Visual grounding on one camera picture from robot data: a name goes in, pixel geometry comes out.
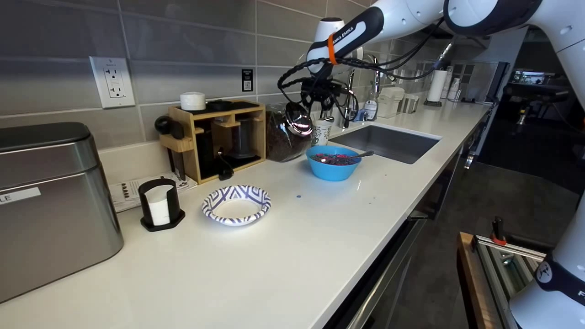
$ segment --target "kitchen counter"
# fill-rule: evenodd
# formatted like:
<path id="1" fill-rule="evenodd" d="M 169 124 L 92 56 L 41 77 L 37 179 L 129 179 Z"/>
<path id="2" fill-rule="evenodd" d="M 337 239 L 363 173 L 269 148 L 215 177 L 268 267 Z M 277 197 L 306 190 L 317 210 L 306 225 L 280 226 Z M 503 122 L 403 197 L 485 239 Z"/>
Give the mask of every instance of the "kitchen counter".
<path id="1" fill-rule="evenodd" d="M 123 212 L 119 254 L 0 303 L 0 327 L 322 327 L 485 113 L 447 104 L 374 122 L 441 137 L 416 164 L 374 155 L 330 183 L 304 159 L 266 161 L 185 190 L 172 230 Z M 264 219 L 231 228 L 202 215 L 205 195 L 240 183 L 268 190 Z"/>

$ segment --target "wooden storage rack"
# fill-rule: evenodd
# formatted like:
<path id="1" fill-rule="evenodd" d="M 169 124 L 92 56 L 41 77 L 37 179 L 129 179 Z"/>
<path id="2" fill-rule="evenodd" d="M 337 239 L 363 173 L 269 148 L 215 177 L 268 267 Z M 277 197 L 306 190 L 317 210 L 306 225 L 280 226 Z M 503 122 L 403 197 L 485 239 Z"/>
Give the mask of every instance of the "wooden storage rack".
<path id="1" fill-rule="evenodd" d="M 174 139 L 172 135 L 160 135 L 160 142 L 171 151 L 183 155 L 185 173 L 193 177 L 196 183 L 207 183 L 218 179 L 218 173 L 205 173 L 202 168 L 202 161 L 205 161 L 202 153 L 202 137 L 205 133 L 213 139 L 213 153 L 207 157 L 216 157 L 218 151 L 229 153 L 233 150 L 233 133 L 240 120 L 253 120 L 251 131 L 251 146 L 255 157 L 244 162 L 233 164 L 235 172 L 258 164 L 268 157 L 266 148 L 266 108 L 262 104 L 249 102 L 247 108 L 225 109 L 225 111 L 183 111 L 182 108 L 171 108 L 169 117 L 174 122 L 180 122 L 185 130 L 183 139 Z"/>

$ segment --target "tile wall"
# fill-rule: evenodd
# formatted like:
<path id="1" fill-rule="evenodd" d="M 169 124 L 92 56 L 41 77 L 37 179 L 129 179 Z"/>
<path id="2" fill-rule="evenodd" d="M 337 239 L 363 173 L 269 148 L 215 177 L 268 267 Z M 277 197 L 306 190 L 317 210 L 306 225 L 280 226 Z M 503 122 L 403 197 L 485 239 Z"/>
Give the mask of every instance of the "tile wall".
<path id="1" fill-rule="evenodd" d="M 277 80 L 302 58 L 321 16 L 348 20 L 370 3 L 374 0 L 4 0 L 0 128 L 79 120 L 90 126 L 99 148 L 112 148 L 154 140 L 154 120 L 178 104 L 183 91 L 284 102 Z M 403 47 L 368 47 L 377 55 L 385 49 Z M 103 109 L 88 56 L 129 58 L 138 104 Z M 257 73 L 251 93 L 240 89 L 242 67 Z"/>

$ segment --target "blue bowl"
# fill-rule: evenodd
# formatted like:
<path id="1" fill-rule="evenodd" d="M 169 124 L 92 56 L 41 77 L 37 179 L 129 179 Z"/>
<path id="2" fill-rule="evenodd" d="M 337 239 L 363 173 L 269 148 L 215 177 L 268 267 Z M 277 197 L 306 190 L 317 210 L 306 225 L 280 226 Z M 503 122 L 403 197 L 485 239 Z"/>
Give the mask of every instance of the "blue bowl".
<path id="1" fill-rule="evenodd" d="M 317 177 L 346 181 L 359 168 L 363 157 L 350 148 L 326 144 L 310 148 L 308 161 Z"/>

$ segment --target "floor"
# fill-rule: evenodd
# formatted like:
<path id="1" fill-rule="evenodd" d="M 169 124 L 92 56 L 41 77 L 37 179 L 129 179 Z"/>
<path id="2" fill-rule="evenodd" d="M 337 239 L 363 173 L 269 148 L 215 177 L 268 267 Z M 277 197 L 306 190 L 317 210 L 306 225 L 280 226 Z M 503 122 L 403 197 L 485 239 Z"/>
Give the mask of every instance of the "floor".
<path id="1" fill-rule="evenodd" d="M 456 261 L 458 232 L 465 230 L 489 236 L 492 232 L 492 219 L 498 215 L 505 221 L 505 232 L 538 239 L 544 245 L 556 245 L 567 223 L 573 219 L 580 195 L 575 190 L 585 183 L 582 181 L 584 172 L 573 170 L 576 173 L 573 177 L 558 173 L 544 177 L 533 172 L 545 170 L 533 168 L 531 172 L 525 166 L 527 161 L 498 161 L 496 146 L 518 148 L 502 150 L 502 153 L 509 157 L 514 157 L 514 153 L 523 157 L 522 148 L 533 155 L 538 153 L 538 150 L 533 150 L 534 144 L 527 148 L 523 142 L 505 142 L 507 139 L 502 137 L 502 133 L 511 131 L 505 126 L 500 126 L 498 133 L 491 133 L 489 137 L 487 148 L 491 157 L 476 162 L 472 170 L 461 168 L 456 173 L 454 188 L 439 217 L 423 232 L 414 268 L 406 279 L 405 294 L 401 296 L 390 327 L 469 327 Z"/>

